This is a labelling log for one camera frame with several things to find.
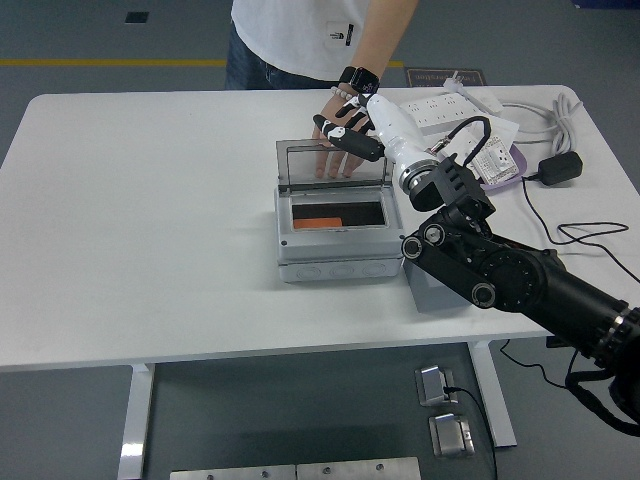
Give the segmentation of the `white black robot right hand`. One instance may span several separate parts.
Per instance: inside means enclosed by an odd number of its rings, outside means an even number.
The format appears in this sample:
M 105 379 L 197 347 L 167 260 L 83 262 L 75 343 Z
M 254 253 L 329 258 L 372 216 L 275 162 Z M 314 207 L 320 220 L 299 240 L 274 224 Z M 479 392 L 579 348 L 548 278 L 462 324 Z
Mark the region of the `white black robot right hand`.
M 385 158 L 399 175 L 413 177 L 438 164 L 415 121 L 380 94 L 336 95 L 334 112 L 313 117 L 318 139 L 341 153 L 316 160 L 316 175 L 353 175 L 364 162 Z

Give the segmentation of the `person's left hand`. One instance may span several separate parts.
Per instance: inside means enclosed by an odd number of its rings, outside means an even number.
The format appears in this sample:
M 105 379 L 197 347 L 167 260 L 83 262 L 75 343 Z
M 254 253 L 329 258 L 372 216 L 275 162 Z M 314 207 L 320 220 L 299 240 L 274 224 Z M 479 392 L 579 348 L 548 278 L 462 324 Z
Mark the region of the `person's left hand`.
M 355 115 L 356 110 L 348 111 L 344 116 L 338 117 L 338 111 L 344 106 L 346 100 L 338 95 L 331 94 L 320 114 L 331 122 L 344 127 Z M 354 171 L 364 162 L 363 159 L 346 152 L 317 152 L 315 175 L 323 177 L 351 177 Z

